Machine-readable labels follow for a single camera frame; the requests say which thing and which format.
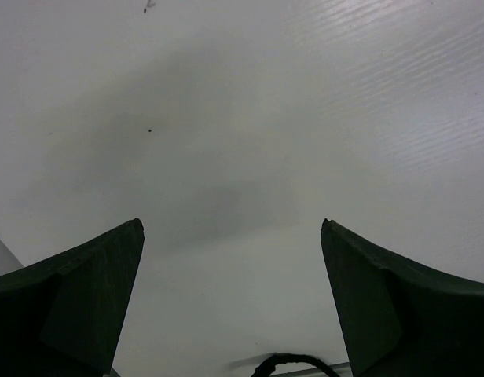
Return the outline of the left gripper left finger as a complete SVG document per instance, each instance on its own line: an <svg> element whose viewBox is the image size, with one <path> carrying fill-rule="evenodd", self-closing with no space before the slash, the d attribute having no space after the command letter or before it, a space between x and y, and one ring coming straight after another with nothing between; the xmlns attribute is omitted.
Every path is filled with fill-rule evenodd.
<svg viewBox="0 0 484 377"><path fill-rule="evenodd" d="M145 243L135 218L0 276L0 376L114 376Z"/></svg>

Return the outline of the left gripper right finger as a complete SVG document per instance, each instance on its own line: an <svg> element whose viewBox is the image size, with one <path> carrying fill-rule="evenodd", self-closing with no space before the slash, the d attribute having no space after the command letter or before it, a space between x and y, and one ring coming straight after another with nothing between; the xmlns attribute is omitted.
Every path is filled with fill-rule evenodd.
<svg viewBox="0 0 484 377"><path fill-rule="evenodd" d="M324 220L321 247L355 376L484 376L484 283Z"/></svg>

